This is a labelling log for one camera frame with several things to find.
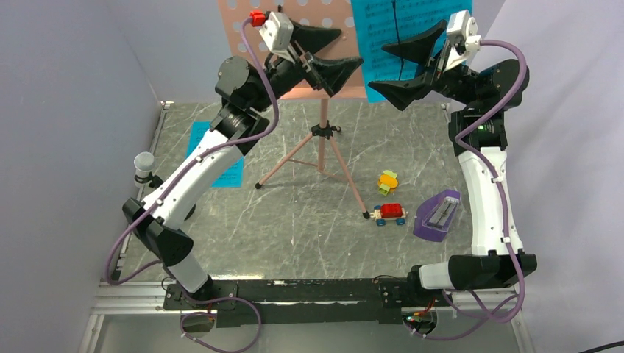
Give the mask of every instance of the pink pegboard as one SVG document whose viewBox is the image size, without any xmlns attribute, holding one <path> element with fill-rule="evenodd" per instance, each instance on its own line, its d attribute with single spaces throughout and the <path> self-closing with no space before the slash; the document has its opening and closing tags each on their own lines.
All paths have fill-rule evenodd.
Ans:
<svg viewBox="0 0 624 353">
<path fill-rule="evenodd" d="M 334 27 L 342 30 L 342 37 L 316 53 L 316 56 L 323 59 L 359 56 L 350 0 L 218 0 L 218 3 L 232 55 L 244 57 L 250 62 L 251 57 L 241 41 L 241 23 L 252 10 L 277 11 L 279 4 L 282 5 L 282 11 L 289 18 L 301 24 Z M 257 30 L 248 26 L 247 37 L 249 44 L 254 48 L 254 53 L 263 62 L 269 52 Z M 353 73 L 336 96 L 366 98 L 360 68 Z M 327 98 L 327 95 L 325 92 L 312 90 L 304 81 L 283 98 Z"/>
</svg>

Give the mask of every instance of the cable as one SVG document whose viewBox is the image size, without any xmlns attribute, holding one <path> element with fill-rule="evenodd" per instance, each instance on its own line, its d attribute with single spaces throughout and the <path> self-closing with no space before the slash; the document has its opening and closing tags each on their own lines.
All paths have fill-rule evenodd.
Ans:
<svg viewBox="0 0 624 353">
<path fill-rule="evenodd" d="M 507 304 L 507 302 L 509 302 L 513 298 L 516 298 L 517 296 L 518 296 L 517 294 L 514 294 L 513 296 L 510 296 L 507 299 L 503 300 L 495 309 L 492 310 L 492 312 L 496 313 L 498 310 L 500 310 L 501 307 L 503 307 L 503 305 Z M 427 340 L 458 340 L 460 338 L 464 338 L 470 335 L 471 333 L 476 331 L 479 327 L 482 327 L 483 324 L 485 324 L 487 321 L 488 321 L 488 318 L 482 318 L 477 324 L 475 324 L 473 327 L 468 329 L 466 332 L 461 333 L 459 335 L 450 336 L 450 337 L 429 337 L 428 335 L 423 335 L 417 332 L 416 330 L 410 328 L 409 325 L 405 321 L 403 321 L 403 325 L 407 327 L 407 329 L 412 333 L 412 335 L 416 335 L 420 338 L 424 338 Z"/>
<path fill-rule="evenodd" d="M 202 159 L 205 159 L 206 157 L 208 157 L 209 155 L 217 152 L 220 149 L 223 149 L 225 147 L 229 147 L 229 146 L 234 146 L 234 145 L 238 145 L 239 143 L 248 143 L 248 142 L 252 142 L 252 141 L 256 141 L 256 140 L 260 140 L 261 138 L 266 137 L 268 134 L 270 134 L 271 132 L 273 132 L 273 130 L 275 130 L 275 127 L 277 127 L 277 123 L 280 121 L 280 111 L 279 111 L 279 107 L 277 106 L 277 99 L 275 98 L 275 93 L 273 92 L 273 89 L 271 88 L 271 83 L 269 82 L 269 78 L 266 77 L 266 74 L 264 73 L 264 70 L 262 69 L 262 65 L 260 64 L 260 60 L 258 59 L 258 57 L 255 55 L 255 53 L 253 52 L 249 41 L 247 40 L 247 37 L 245 35 L 245 31 L 244 31 L 244 26 L 246 24 L 251 23 L 251 19 L 248 18 L 245 20 L 245 22 L 243 22 L 243 25 L 241 27 L 241 38 L 243 40 L 243 44 L 245 45 L 245 47 L 247 48 L 247 51 L 249 52 L 249 55 L 252 57 L 252 61 L 255 65 L 255 67 L 258 69 L 258 74 L 260 75 L 260 79 L 262 80 L 262 83 L 264 84 L 264 87 L 266 89 L 266 93 L 269 96 L 269 99 L 271 100 L 272 106 L 273 106 L 273 121 L 271 122 L 271 124 L 269 125 L 269 127 L 260 132 L 259 134 L 253 135 L 253 136 L 249 136 L 247 138 L 240 138 L 237 140 L 230 140 L 227 141 L 226 143 L 222 143 L 218 146 L 214 146 L 211 149 L 207 149 L 206 151 L 203 151 L 199 157 L 201 157 Z M 171 181 L 171 183 L 169 184 L 169 186 L 167 186 L 165 188 L 165 190 L 163 190 L 163 193 L 160 195 L 160 200 L 164 201 L 165 198 L 167 197 L 167 195 L 170 194 L 170 192 L 173 191 L 173 189 L 177 186 L 178 182 L 180 182 L 180 180 L 186 175 L 186 173 L 188 173 L 188 171 L 191 170 L 191 168 L 193 168 L 196 164 L 197 164 L 197 159 L 192 159 L 188 162 L 187 165 L 185 165 L 185 167 L 178 173 L 178 175 L 176 175 L 173 180 Z M 126 230 L 124 230 L 123 233 L 121 233 L 121 235 L 119 236 L 119 238 L 117 239 L 117 241 L 115 242 L 115 244 L 113 245 L 113 248 L 110 250 L 110 253 L 108 254 L 108 257 L 106 259 L 106 264 L 104 265 L 104 279 L 106 280 L 106 283 L 108 283 L 109 285 L 120 285 L 123 284 L 125 282 L 128 282 L 129 280 L 131 280 L 132 278 L 134 278 L 136 275 L 138 275 L 139 273 L 141 273 L 142 271 L 145 271 L 148 267 L 151 267 L 153 265 L 156 265 L 158 263 L 161 263 L 160 260 L 154 260 L 150 263 L 147 263 L 143 266 L 141 266 L 139 269 L 137 269 L 136 271 L 132 272 L 130 275 L 128 275 L 128 277 L 120 279 L 120 280 L 114 280 L 112 279 L 111 276 L 111 264 L 113 262 L 113 258 L 115 257 L 115 253 L 117 252 L 117 249 L 119 249 L 119 246 L 121 246 L 121 244 L 124 242 L 124 239 L 130 235 L 130 233 L 137 227 L 137 225 L 139 225 L 140 222 L 142 222 L 148 215 L 152 214 L 152 212 L 158 207 L 158 205 L 156 203 L 154 203 L 152 206 L 150 206 L 149 208 L 147 208 L 147 210 L 141 215 L 139 216 L 134 222 L 132 222 L 127 228 Z"/>
<path fill-rule="evenodd" d="M 190 314 L 184 315 L 182 317 L 182 319 L 180 320 L 180 331 L 182 331 L 182 336 L 188 338 L 189 340 L 192 340 L 195 343 L 198 343 L 201 346 L 204 346 L 204 347 L 206 347 L 208 349 L 212 349 L 213 351 L 218 352 L 218 353 L 241 353 L 241 352 L 244 352 L 247 349 L 251 348 L 251 346 L 253 346 L 258 341 L 258 338 L 260 337 L 260 328 L 262 326 L 262 319 L 260 317 L 260 312 L 254 306 L 254 304 L 252 304 L 251 302 L 249 302 L 249 301 L 247 301 L 245 299 L 238 298 L 236 296 L 234 296 L 232 298 L 226 297 L 226 298 L 217 298 L 217 299 L 205 300 L 205 301 L 196 302 L 196 303 L 197 304 L 213 304 L 213 303 L 218 303 L 218 302 L 227 302 L 227 301 L 230 301 L 230 300 L 233 300 L 235 302 L 241 302 L 241 303 L 244 303 L 246 305 L 249 305 L 249 307 L 252 308 L 256 318 L 258 318 L 258 328 L 256 329 L 255 336 L 254 336 L 253 340 L 251 342 L 249 342 L 249 344 L 247 344 L 245 347 L 243 347 L 241 349 L 236 349 L 234 351 L 227 351 L 227 350 L 224 350 L 224 349 L 216 348 L 215 346 L 211 346 L 210 344 L 204 342 L 203 340 L 200 340 L 200 339 L 192 336 L 188 332 L 186 332 L 184 330 L 184 321 L 186 321 L 186 319 L 188 319 L 190 317 L 194 317 L 194 316 L 208 316 L 208 317 L 213 316 L 213 314 L 206 313 L 205 311 L 197 311 L 195 313 L 190 313 Z"/>
<path fill-rule="evenodd" d="M 524 54 L 520 51 L 520 49 L 518 49 L 516 46 L 514 46 L 514 45 L 512 45 L 510 43 L 507 43 L 507 42 L 504 42 L 504 41 L 501 41 L 501 40 L 482 40 L 481 41 L 481 45 L 482 46 L 498 46 L 500 48 L 507 49 L 507 50 L 511 51 L 512 53 L 514 53 L 514 55 L 518 59 L 518 63 L 519 63 L 518 77 L 516 78 L 516 81 L 511 86 L 509 91 L 505 94 L 505 96 L 498 103 L 496 103 L 495 106 L 493 106 L 490 110 L 488 110 L 487 113 L 483 114 L 483 116 L 481 116 L 479 119 L 477 119 L 477 121 L 475 121 L 474 123 L 469 125 L 466 129 L 461 130 L 457 134 L 457 136 L 455 136 L 455 142 L 459 146 L 463 147 L 467 151 L 470 151 L 473 154 L 475 154 L 477 157 L 479 157 L 479 159 L 481 159 L 483 161 L 483 163 L 487 166 L 487 168 L 489 169 L 490 173 L 492 173 L 492 179 L 496 179 L 496 178 L 498 178 L 498 173 L 496 172 L 496 168 L 487 159 L 487 157 L 484 156 L 477 149 L 475 149 L 472 146 L 470 146 L 469 144 L 463 142 L 461 139 L 466 137 L 469 133 L 475 131 L 480 125 L 482 125 L 486 121 L 488 121 L 492 116 L 494 116 L 494 114 L 498 113 L 498 111 L 503 109 L 505 107 L 505 105 L 507 105 L 507 103 L 509 103 L 509 101 L 511 101 L 511 99 L 520 90 L 520 87 L 522 86 L 522 83 L 524 82 L 524 79 L 525 79 L 526 73 L 527 73 L 527 63 L 526 63 L 526 58 L 525 58 Z M 497 186 L 497 189 L 498 189 L 498 193 L 500 194 L 500 200 L 501 200 L 502 208 L 503 208 L 503 237 L 504 238 L 509 238 L 509 210 L 508 210 L 508 205 L 507 205 L 507 195 L 505 193 L 505 188 L 503 187 L 503 184 L 501 182 L 496 182 L 496 186 Z M 475 298 L 475 300 L 477 301 L 477 303 L 479 304 L 481 309 L 486 313 L 486 318 L 489 318 L 489 319 L 494 320 L 494 321 L 496 321 L 498 323 L 501 323 L 501 324 L 511 321 L 518 314 L 518 312 L 522 308 L 522 303 L 525 300 L 525 292 L 526 292 L 525 278 L 524 278 L 524 276 L 522 274 L 522 268 L 520 267 L 520 263 L 518 262 L 518 259 L 515 256 L 514 248 L 511 246 L 511 243 L 506 243 L 506 247 L 507 247 L 507 251 L 509 253 L 509 257 L 511 258 L 511 262 L 514 265 L 514 269 L 516 271 L 516 275 L 518 276 L 519 293 L 517 295 L 518 301 L 514 305 L 514 308 L 509 310 L 509 312 L 506 315 L 504 315 L 503 317 L 494 316 L 494 311 L 493 312 L 489 312 L 485 308 L 485 305 L 483 304 L 481 299 L 479 299 L 477 294 L 475 292 L 469 290 L 469 292 Z M 454 309 L 456 309 L 459 313 L 463 313 L 464 315 L 467 314 L 467 313 L 459 310 L 450 301 L 450 299 L 448 298 L 446 293 L 443 293 L 443 294 L 444 294 L 444 299 Z M 480 316 L 474 316 L 473 314 L 469 314 L 467 316 L 481 318 Z"/>
<path fill-rule="evenodd" d="M 604 346 L 600 346 L 600 347 L 596 347 L 592 349 L 587 349 L 586 351 L 582 351 L 580 353 L 596 353 L 596 352 L 601 352 L 607 349 L 621 347 L 621 346 L 624 346 L 624 340 L 621 340 L 620 342 L 613 342 L 613 343 L 605 344 Z"/>
<path fill-rule="evenodd" d="M 426 313 L 429 313 L 429 310 L 431 310 L 431 308 L 433 307 L 433 305 L 435 304 L 436 300 L 435 299 L 431 299 L 431 302 L 429 302 L 429 305 L 427 305 L 427 307 L 423 310 L 423 311 L 416 311 L 414 313 L 415 316 L 421 316 L 424 315 Z"/>
</svg>

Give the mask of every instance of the toy car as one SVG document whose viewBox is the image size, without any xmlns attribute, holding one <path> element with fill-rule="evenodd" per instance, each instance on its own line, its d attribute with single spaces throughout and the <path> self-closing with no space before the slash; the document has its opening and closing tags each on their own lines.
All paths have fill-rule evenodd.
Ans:
<svg viewBox="0 0 624 353">
<path fill-rule="evenodd" d="M 371 218 L 381 227 L 386 225 L 386 221 L 396 221 L 398 225 L 405 224 L 407 216 L 405 208 L 401 204 L 382 204 L 375 206 L 375 211 L 371 212 Z"/>
</svg>

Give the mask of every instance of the purple box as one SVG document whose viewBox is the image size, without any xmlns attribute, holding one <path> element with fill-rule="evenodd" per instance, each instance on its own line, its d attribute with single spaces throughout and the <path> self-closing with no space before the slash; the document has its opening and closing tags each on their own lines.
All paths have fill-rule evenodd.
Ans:
<svg viewBox="0 0 624 353">
<path fill-rule="evenodd" d="M 414 217 L 414 235 L 438 243 L 443 241 L 460 200 L 459 191 L 446 189 L 423 202 Z"/>
</svg>

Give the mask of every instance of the blue paper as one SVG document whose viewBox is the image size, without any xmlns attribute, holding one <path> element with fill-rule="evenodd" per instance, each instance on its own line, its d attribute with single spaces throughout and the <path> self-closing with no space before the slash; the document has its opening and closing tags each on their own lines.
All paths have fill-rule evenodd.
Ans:
<svg viewBox="0 0 624 353">
<path fill-rule="evenodd" d="M 394 21 L 396 7 L 397 21 Z M 401 59 L 381 50 L 387 43 L 397 42 L 397 28 L 401 40 L 409 39 L 431 28 L 441 19 L 462 10 L 472 12 L 472 0 L 351 0 L 353 20 L 360 56 L 364 59 L 362 74 L 370 103 L 386 100 L 368 87 L 371 81 L 413 79 L 416 63 Z M 436 42 L 434 53 L 442 49 L 446 34 Z"/>
<path fill-rule="evenodd" d="M 204 134 L 210 129 L 209 121 L 195 121 L 191 127 L 191 140 L 188 142 L 186 157 L 197 148 Z M 243 185 L 243 168 L 245 157 L 234 163 L 213 183 L 213 188 L 239 188 Z"/>
</svg>

